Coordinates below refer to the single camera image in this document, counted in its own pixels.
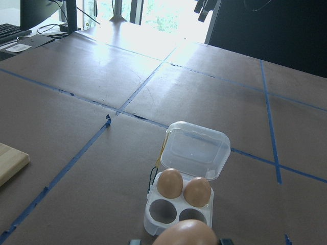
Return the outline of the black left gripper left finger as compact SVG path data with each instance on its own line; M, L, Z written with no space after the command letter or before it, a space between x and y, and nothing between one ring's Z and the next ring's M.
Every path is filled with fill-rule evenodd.
M129 245L142 245L142 241L140 239L131 239Z

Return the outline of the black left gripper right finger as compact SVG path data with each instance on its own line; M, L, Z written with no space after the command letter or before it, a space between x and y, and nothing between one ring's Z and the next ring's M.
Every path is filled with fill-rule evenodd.
M233 245L233 241L230 238L220 238L218 245Z

